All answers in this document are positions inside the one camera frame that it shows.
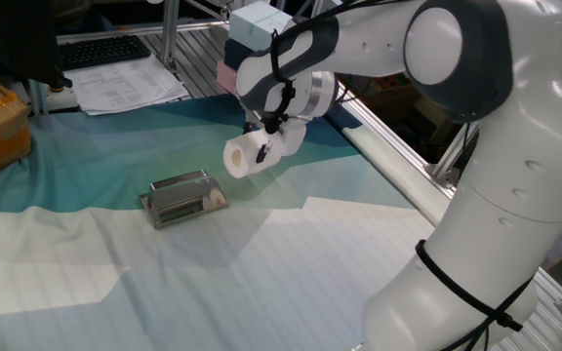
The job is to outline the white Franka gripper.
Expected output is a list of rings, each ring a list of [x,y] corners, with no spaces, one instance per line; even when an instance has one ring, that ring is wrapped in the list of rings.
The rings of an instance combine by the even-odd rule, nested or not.
[[[279,129],[271,135],[268,139],[271,142],[271,151],[273,154],[278,154],[281,157],[291,156],[295,154],[306,134],[306,122],[297,119],[289,118],[286,122],[282,122]],[[262,163],[268,153],[269,144],[263,144],[256,155],[256,163]]]

